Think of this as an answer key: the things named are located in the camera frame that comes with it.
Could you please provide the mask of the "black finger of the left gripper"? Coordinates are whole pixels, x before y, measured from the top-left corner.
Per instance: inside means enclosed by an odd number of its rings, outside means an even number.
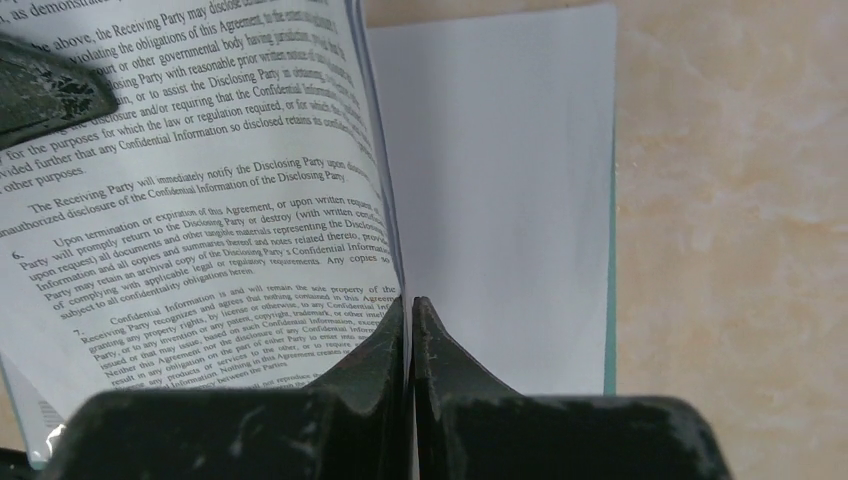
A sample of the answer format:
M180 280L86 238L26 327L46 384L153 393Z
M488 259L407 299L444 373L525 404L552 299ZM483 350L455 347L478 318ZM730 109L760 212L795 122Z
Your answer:
M94 70L1 36L3 150L115 113L117 98Z

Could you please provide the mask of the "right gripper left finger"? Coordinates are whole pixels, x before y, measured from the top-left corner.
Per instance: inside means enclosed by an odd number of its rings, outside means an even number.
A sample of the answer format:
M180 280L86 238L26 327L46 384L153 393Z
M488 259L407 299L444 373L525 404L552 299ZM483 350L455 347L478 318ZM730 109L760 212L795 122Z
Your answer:
M307 386L303 479L406 477L405 310L396 298L359 346Z

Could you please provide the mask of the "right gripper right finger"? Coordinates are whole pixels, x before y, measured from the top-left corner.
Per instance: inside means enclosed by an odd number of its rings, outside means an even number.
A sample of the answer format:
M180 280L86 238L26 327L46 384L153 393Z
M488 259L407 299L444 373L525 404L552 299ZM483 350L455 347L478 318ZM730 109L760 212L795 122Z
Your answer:
M520 393L492 374L450 335L432 301L412 310L417 451L422 479L462 479L467 455L459 440L459 408Z

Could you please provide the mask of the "green file folder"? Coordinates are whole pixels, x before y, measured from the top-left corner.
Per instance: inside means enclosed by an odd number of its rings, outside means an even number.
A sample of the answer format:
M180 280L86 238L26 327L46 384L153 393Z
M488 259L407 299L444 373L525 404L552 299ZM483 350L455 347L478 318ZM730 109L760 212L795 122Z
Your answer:
M616 135L612 135L609 194L609 248L607 268L606 329L604 354L603 394L615 395L617 382L617 327L616 327Z

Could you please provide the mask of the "printed paper sheet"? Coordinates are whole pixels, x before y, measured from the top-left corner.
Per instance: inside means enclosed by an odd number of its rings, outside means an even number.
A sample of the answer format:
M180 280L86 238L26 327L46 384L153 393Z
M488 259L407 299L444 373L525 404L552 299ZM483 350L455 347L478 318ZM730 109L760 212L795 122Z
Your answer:
M28 461L105 390L301 387L401 283L358 1L5 1L114 113L1 153L1 369Z

